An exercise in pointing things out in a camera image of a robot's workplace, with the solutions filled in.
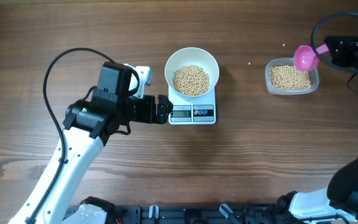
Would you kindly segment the pink plastic scoop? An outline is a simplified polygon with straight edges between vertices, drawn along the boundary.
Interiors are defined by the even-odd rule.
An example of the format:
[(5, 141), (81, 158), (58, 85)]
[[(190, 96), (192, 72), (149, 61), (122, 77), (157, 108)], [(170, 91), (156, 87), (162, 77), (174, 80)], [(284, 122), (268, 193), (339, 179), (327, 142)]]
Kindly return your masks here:
[(293, 63), (296, 69), (301, 72), (312, 71), (317, 68), (319, 58), (309, 45), (301, 45), (295, 51)]

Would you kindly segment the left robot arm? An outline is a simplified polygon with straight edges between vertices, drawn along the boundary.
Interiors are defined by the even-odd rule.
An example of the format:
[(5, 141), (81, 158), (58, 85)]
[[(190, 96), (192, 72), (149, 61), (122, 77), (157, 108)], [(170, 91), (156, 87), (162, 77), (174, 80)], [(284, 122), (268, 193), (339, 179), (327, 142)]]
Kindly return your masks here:
[(11, 223), (62, 223), (89, 166), (109, 137), (131, 121), (165, 124), (173, 105), (165, 95), (145, 95), (150, 67), (106, 62), (98, 84), (65, 113), (60, 141), (37, 185)]

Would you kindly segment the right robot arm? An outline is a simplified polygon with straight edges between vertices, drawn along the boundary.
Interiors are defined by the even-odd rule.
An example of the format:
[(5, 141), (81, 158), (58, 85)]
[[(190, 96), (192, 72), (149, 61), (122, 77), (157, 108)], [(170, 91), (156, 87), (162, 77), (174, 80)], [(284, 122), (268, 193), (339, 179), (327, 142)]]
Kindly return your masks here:
[[(358, 37), (327, 36), (332, 66), (348, 68), (358, 75)], [(276, 223), (320, 223), (341, 219), (358, 222), (358, 158), (339, 169), (325, 189), (314, 192), (290, 192), (274, 206)]]

